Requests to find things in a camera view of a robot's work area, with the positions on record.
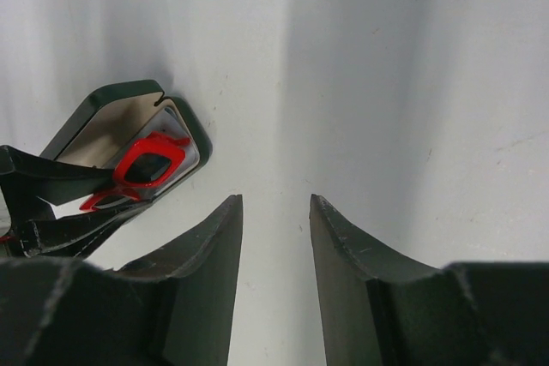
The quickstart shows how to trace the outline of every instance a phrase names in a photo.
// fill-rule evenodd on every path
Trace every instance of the red sunglasses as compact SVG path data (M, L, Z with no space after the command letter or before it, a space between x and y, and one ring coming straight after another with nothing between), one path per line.
M140 201L141 197L134 188L157 188L165 183L185 160L183 147L190 142L189 137L173 139L160 132L136 140L112 173L117 186L95 193L80 206L80 210L93 212L122 204L128 199Z

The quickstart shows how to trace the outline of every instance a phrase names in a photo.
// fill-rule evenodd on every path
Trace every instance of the open glasses case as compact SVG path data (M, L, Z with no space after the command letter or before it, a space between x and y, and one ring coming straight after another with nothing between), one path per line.
M164 146L157 144L159 139L151 139L158 135ZM172 144L177 141L184 141L185 146L177 148ZM173 147L165 153L155 152L155 147L170 144ZM169 154L178 151L183 155ZM0 236L4 246L0 253L87 257L121 225L204 166L211 151L208 137L187 103L166 97L156 81L97 89L39 157L0 147ZM124 162L121 188L116 174ZM134 188L126 186L132 185L130 175L142 178L147 172L148 180L136 181ZM106 200L127 191L138 196ZM55 218L51 205L101 193L108 194L100 198L101 207L81 207L87 213Z

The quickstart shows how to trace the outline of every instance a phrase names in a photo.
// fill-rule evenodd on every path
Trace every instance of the glasses lens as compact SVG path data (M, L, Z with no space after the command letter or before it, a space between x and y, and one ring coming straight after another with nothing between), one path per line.
M108 195L95 203L95 207L98 209L105 209L107 207L113 207L121 205L122 203L125 203L128 200L126 196L122 195Z
M124 175L126 182L151 183L159 179L170 167L172 161L156 153L139 156Z

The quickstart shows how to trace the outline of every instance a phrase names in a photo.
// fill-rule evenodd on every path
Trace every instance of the stain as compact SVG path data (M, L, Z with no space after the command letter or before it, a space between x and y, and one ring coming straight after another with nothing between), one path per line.
M530 135L528 137L525 137L524 139L519 139L518 141L512 141L509 145L503 146L503 147L498 147L494 150L496 152L502 152L503 150L510 150L515 146L521 145L522 143L528 143L529 141L533 141L533 140L537 139L538 137L541 137L541 136L546 135L546 134L547 134L546 131L542 131L542 132L536 133L534 135Z

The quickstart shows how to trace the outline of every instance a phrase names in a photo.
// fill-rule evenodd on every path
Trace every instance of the sunglasses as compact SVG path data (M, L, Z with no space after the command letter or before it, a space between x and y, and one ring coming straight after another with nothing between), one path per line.
M140 201L137 189L162 186L185 160L184 147L189 144L189 137L174 139L160 132L134 141L112 174L116 186L92 195L80 210L94 212L128 200Z

